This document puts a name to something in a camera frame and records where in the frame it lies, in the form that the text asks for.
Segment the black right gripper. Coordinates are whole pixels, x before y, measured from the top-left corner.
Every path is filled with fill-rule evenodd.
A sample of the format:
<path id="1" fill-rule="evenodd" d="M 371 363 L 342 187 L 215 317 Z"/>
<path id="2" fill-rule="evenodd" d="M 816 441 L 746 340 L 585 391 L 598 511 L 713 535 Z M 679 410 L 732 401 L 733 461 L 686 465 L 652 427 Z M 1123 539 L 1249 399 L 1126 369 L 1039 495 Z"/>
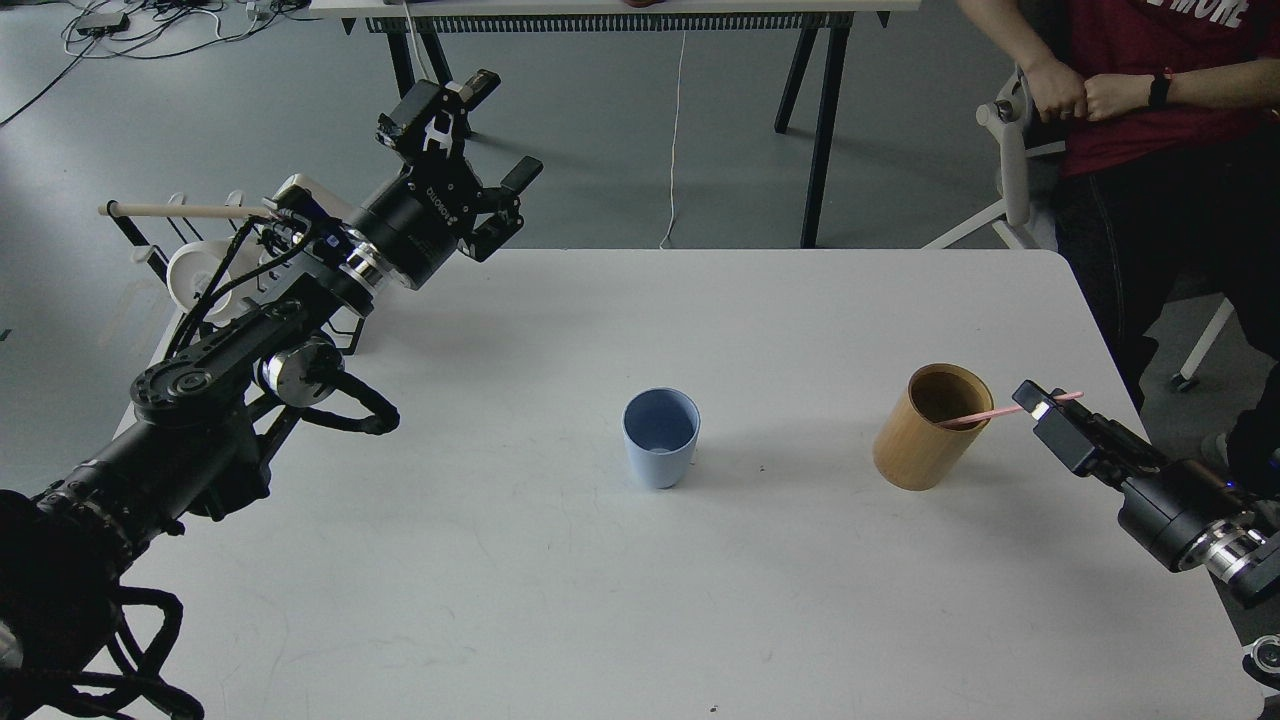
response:
<path id="1" fill-rule="evenodd" d="M 1143 441 L 1108 439 L 1107 418 L 1060 405 L 1060 388 L 1024 380 L 1012 401 L 1034 436 L 1074 475 L 1094 477 L 1123 496 L 1117 524 L 1170 571 L 1210 561 L 1211 547 L 1245 516 L 1243 497 L 1202 464 L 1171 460 Z"/>

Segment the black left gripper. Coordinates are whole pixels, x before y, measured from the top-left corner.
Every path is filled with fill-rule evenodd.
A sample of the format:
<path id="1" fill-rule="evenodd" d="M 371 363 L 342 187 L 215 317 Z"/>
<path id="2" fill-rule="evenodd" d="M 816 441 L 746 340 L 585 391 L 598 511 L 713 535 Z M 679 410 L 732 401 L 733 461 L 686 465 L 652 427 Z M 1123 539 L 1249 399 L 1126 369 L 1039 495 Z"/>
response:
<path id="1" fill-rule="evenodd" d="M 486 69 L 463 83 L 420 79 L 378 118 L 376 140 L 402 168 L 352 211 L 352 227 L 410 290 L 456 252 L 484 263 L 524 228 L 520 195 L 541 174 L 541 160 L 524 156 L 497 187 L 483 188 L 465 158 L 461 124 L 499 85 Z M 476 215 L 486 217 L 477 227 Z"/>

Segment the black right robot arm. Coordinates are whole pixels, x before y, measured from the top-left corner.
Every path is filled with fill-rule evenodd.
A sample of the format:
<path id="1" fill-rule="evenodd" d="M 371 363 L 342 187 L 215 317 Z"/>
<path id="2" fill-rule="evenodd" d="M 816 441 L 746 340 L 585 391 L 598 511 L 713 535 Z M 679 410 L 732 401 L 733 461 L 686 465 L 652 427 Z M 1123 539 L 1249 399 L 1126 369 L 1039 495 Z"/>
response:
<path id="1" fill-rule="evenodd" d="M 1204 568 L 1245 609 L 1277 594 L 1277 530 L 1245 493 L 1196 460 L 1172 460 L 1119 421 L 1032 380 L 1014 392 L 1034 434 L 1074 475 L 1123 496 L 1117 524 L 1169 571 Z"/>

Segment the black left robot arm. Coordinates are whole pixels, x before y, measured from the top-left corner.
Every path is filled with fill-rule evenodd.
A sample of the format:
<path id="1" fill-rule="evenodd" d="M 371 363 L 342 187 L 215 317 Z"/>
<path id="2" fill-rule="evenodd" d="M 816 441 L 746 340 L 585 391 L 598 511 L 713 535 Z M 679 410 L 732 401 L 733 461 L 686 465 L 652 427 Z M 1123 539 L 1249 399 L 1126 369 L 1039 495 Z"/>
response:
<path id="1" fill-rule="evenodd" d="M 163 359 L 131 386 L 134 424 L 40 495 L 3 492 L 3 716 L 44 706 L 115 717 L 147 700 L 173 719 L 202 705 L 163 680 L 180 601 L 124 585 L 160 534 L 268 497 L 270 462 L 311 423 L 383 436 L 401 421 L 351 375 L 324 325 L 372 311 L 388 282 L 419 290 L 456 252 L 489 259 L 522 227 L 524 158 L 495 187 L 465 159 L 463 122 L 499 86 L 421 79 L 378 122 L 403 167 L 334 217 L 297 183 L 248 214 Z"/>

